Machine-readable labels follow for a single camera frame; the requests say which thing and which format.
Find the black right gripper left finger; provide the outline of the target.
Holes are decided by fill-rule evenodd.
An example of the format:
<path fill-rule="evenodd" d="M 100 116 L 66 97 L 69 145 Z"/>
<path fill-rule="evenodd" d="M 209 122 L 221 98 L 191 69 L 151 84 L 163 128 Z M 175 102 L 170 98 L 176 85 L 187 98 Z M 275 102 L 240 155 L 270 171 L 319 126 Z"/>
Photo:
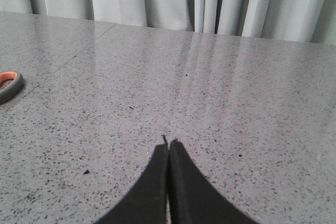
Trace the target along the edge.
<path fill-rule="evenodd" d="M 169 151 L 157 145 L 136 183 L 99 223 L 165 223 Z"/>

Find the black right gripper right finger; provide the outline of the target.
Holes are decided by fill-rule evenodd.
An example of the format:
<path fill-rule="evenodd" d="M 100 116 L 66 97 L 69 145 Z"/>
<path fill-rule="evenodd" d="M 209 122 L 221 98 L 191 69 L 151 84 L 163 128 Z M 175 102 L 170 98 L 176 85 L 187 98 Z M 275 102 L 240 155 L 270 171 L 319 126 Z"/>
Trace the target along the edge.
<path fill-rule="evenodd" d="M 183 144 L 170 145 L 169 201 L 172 223 L 253 223 L 203 176 Z"/>

